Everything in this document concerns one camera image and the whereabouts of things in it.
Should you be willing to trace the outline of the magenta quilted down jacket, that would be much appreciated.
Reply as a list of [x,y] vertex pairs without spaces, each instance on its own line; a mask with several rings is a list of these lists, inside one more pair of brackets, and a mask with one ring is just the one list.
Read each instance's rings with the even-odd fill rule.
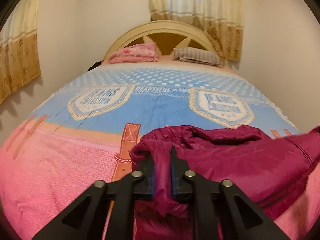
[[152,156],[155,197],[136,203],[136,239],[191,239],[187,206],[172,199],[170,151],[212,181],[230,179],[291,239],[300,239],[319,217],[319,128],[272,139],[258,128],[156,129],[131,150],[132,168]]

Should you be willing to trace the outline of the blue and pink bedspread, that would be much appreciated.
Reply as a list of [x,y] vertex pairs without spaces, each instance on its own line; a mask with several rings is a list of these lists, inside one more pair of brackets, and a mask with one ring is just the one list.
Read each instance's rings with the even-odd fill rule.
[[1,204],[21,239],[31,239],[96,179],[131,169],[130,151],[159,128],[260,129],[302,135],[245,79],[175,61],[103,64],[66,84],[1,147]]

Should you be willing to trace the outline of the striped grey pillow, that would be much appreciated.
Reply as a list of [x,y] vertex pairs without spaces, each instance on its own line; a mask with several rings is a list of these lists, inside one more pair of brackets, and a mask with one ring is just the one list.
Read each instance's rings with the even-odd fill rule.
[[216,53],[199,48],[174,48],[171,57],[173,60],[207,64],[210,66],[222,67],[225,65],[225,61],[220,59]]

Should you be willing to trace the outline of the beige patterned window curtain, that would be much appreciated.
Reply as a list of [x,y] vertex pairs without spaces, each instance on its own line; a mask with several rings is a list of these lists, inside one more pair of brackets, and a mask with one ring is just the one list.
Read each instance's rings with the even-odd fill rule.
[[224,59],[241,60],[244,0],[149,0],[153,21],[170,20],[201,29]]

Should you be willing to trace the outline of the beige side wall curtain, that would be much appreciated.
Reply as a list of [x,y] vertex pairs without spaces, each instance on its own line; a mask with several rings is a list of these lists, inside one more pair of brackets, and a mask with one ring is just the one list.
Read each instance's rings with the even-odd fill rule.
[[1,30],[1,102],[41,76],[37,47],[39,3],[20,0]]

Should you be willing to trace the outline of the cream arched wooden headboard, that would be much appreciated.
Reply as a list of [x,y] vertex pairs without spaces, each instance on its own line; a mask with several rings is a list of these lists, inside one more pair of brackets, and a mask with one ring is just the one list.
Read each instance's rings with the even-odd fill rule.
[[154,43],[160,57],[170,56],[175,48],[194,47],[215,53],[208,35],[201,29],[178,21],[152,21],[121,35],[107,50],[103,62],[116,50],[139,43]]

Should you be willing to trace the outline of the folded pink blanket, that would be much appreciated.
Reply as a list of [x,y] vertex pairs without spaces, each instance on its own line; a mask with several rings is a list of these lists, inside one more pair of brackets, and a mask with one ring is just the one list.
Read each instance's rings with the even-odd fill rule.
[[155,43],[140,43],[121,48],[112,53],[107,61],[115,63],[157,62],[159,55]]

